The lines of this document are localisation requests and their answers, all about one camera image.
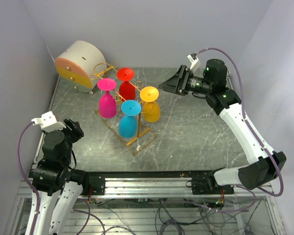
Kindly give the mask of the yellow plastic wine glass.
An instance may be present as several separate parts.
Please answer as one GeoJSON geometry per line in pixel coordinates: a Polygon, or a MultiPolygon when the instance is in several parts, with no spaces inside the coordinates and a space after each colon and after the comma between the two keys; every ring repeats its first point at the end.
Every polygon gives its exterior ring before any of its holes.
{"type": "Polygon", "coordinates": [[[160,106],[156,102],[159,97],[159,91],[153,86],[147,86],[140,92],[140,99],[143,102],[142,114],[145,121],[154,123],[161,117],[160,106]]]}

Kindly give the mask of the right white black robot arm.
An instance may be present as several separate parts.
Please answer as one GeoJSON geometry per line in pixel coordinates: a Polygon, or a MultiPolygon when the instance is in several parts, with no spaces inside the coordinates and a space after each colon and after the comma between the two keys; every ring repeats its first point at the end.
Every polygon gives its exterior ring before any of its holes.
{"type": "Polygon", "coordinates": [[[220,59],[206,62],[202,77],[194,75],[198,61],[192,67],[181,65],[177,72],[159,89],[185,96],[188,93],[202,94],[207,104],[230,128],[241,145],[248,164],[241,167],[218,169],[207,180],[210,193],[218,193],[224,185],[241,185],[248,190],[260,189],[262,185],[278,178],[286,162],[286,155],[275,151],[249,122],[243,111],[243,102],[237,93],[227,87],[227,66],[220,59]]]}

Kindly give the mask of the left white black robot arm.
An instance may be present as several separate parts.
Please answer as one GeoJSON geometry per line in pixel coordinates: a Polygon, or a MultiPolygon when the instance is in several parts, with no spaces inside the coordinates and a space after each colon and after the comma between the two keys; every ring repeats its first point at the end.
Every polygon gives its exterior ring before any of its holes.
{"type": "Polygon", "coordinates": [[[105,180],[99,175],[78,170],[73,143],[84,133],[78,122],[58,121],[51,113],[32,119],[45,133],[43,157],[31,170],[33,190],[27,235],[60,235],[73,205],[80,195],[104,194],[105,180]]]}

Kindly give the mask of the pink plastic wine glass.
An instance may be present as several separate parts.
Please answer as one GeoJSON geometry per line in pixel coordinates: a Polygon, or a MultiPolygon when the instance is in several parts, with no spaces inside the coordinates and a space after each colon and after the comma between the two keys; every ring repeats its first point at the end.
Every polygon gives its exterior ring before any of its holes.
{"type": "Polygon", "coordinates": [[[110,91],[116,88],[116,82],[111,78],[103,78],[97,86],[100,90],[105,91],[105,94],[100,98],[98,110],[103,118],[113,118],[117,114],[117,104],[110,91]]]}

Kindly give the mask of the red plastic wine glass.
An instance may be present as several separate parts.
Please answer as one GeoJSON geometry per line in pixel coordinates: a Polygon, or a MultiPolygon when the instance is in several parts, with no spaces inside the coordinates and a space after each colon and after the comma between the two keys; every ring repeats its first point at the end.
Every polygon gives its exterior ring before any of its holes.
{"type": "Polygon", "coordinates": [[[117,78],[122,81],[119,87],[119,94],[122,97],[122,101],[135,100],[136,91],[134,86],[131,84],[131,79],[134,78],[134,70],[131,68],[121,68],[117,72],[117,78]]]}

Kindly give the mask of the blue plastic wine glass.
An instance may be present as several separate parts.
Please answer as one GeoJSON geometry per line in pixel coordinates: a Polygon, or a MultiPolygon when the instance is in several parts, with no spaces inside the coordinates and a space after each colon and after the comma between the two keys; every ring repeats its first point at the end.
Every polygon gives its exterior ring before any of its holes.
{"type": "Polygon", "coordinates": [[[131,138],[136,135],[138,121],[136,116],[141,112],[141,105],[136,100],[127,100],[121,105],[123,117],[119,123],[119,135],[123,138],[131,138]]]}

